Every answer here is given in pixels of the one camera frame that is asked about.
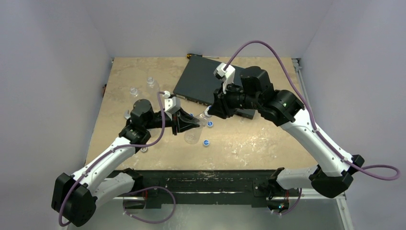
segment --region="purple cable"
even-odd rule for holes
[[[121,149],[121,148],[125,148],[125,147],[136,147],[136,148],[143,148],[143,147],[150,147],[150,146],[153,146],[153,145],[155,145],[155,144],[157,144],[160,140],[161,140],[161,138],[162,138],[162,136],[164,135],[164,130],[165,130],[165,112],[164,112],[164,107],[163,107],[163,105],[162,105],[162,102],[161,102],[161,99],[160,99],[160,94],[164,94],[164,92],[157,92],[157,97],[158,97],[158,103],[159,103],[159,107],[160,107],[160,109],[161,109],[161,116],[162,116],[162,130],[161,130],[161,133],[160,133],[160,135],[159,135],[159,137],[154,141],[154,142],[152,142],[152,143],[150,143],[150,144],[146,144],[146,145],[132,145],[132,144],[129,144],[129,145],[120,145],[120,146],[116,146],[115,148],[113,148],[113,150],[109,150],[109,151],[107,151],[105,154],[103,154],[101,157],[99,157],[92,165],[90,165],[89,167],[88,167],[88,169],[85,171],[85,173],[86,174],[88,174],[91,170],[92,170],[92,168],[94,168],[100,161],[102,161],[105,157],[107,157],[108,155],[110,155],[111,153],[113,153],[113,152],[115,152],[116,150],[118,150],[118,149]],[[70,195],[72,194],[72,192],[73,192],[73,190],[75,189],[75,187],[80,183],[80,181],[83,179],[85,177],[85,175],[81,175],[78,179],[77,179],[77,181],[72,185],[72,187],[69,189],[69,191],[68,191],[68,193],[66,194],[66,196],[65,196],[65,198],[64,198],[64,200],[63,200],[63,202],[62,202],[62,205],[61,205],[61,209],[59,210],[59,216],[58,216],[58,222],[59,222],[59,225],[61,226],[61,227],[64,227],[64,226],[67,226],[68,224],[70,224],[70,221],[68,221],[68,222],[66,222],[66,223],[63,223],[62,222],[62,217],[63,217],[63,211],[64,211],[64,209],[65,209],[65,205],[66,205],[66,202],[68,201],[68,198],[70,197]]]
[[[353,164],[352,162],[348,161],[347,159],[344,158],[343,155],[341,155],[341,153],[334,148],[330,142],[328,140],[326,140],[326,138],[324,138],[324,136],[317,131],[317,126],[316,126],[316,121],[315,121],[315,117],[313,115],[312,109],[310,108],[309,104],[307,103],[307,101],[305,100],[305,98],[300,94],[300,92],[297,90],[297,88],[295,87],[295,85],[292,82],[291,77],[288,74],[288,71],[286,70],[284,64],[282,63],[281,58],[276,54],[275,50],[268,45],[267,43],[263,42],[263,41],[259,41],[259,40],[253,40],[253,41],[249,41],[245,44],[243,44],[230,58],[230,60],[227,62],[226,66],[224,66],[224,70],[227,69],[227,67],[231,64],[231,62],[234,60],[234,58],[237,56],[237,54],[246,46],[248,46],[249,44],[252,43],[259,43],[262,44],[264,46],[266,46],[272,53],[273,55],[276,57],[276,59],[278,60],[280,66],[282,67],[282,70],[284,72],[284,74],[286,75],[286,78],[289,81],[289,84],[291,85],[291,87],[293,88],[293,90],[296,92],[296,94],[299,96],[300,100],[303,102],[304,106],[306,107],[306,109],[309,112],[309,116],[310,116],[310,122],[312,124],[313,130],[316,130],[315,133],[318,135],[318,137],[323,141],[323,143],[325,145],[327,145],[341,160],[343,160],[346,164],[348,164],[349,166],[353,167],[354,169],[360,171],[361,173],[364,173],[368,176],[371,176],[373,178],[376,179],[380,179],[380,180],[384,180],[384,181],[392,181],[392,180],[396,180],[400,177],[400,170],[392,165],[385,165],[385,164],[376,164],[376,165],[370,165],[370,166],[365,166],[365,167],[358,167],[357,165]],[[380,176],[377,174],[374,174],[372,172],[368,172],[366,171],[367,169],[372,169],[372,168],[387,168],[387,169],[392,169],[396,172],[396,175],[394,176],[390,176],[390,177],[386,177],[386,176]]]
[[[143,192],[143,191],[145,191],[145,190],[152,189],[152,188],[163,189],[163,190],[165,190],[167,193],[169,193],[170,197],[172,197],[172,200],[173,200],[173,209],[172,209],[172,211],[170,212],[169,216],[167,216],[166,218],[164,218],[164,219],[162,219],[162,220],[157,220],[157,221],[141,219],[141,218],[139,218],[139,217],[134,216],[133,214],[128,213],[127,210],[125,209],[124,202],[123,202],[123,210],[124,210],[124,213],[125,213],[126,215],[128,215],[129,217],[132,217],[132,218],[134,218],[134,219],[137,219],[137,220],[142,221],[142,222],[147,223],[147,224],[160,224],[160,223],[163,223],[163,222],[167,221],[169,218],[171,218],[171,217],[173,216],[173,214],[175,213],[176,201],[175,201],[175,197],[173,196],[173,193],[171,193],[167,188],[160,187],[160,186],[153,186],[153,187],[144,188],[144,189],[141,189],[141,190],[138,190],[138,191],[135,191],[135,192],[126,193],[126,194],[124,194],[124,195],[131,196],[131,195],[135,195],[135,194],[137,194],[137,193],[140,193],[140,192]]]

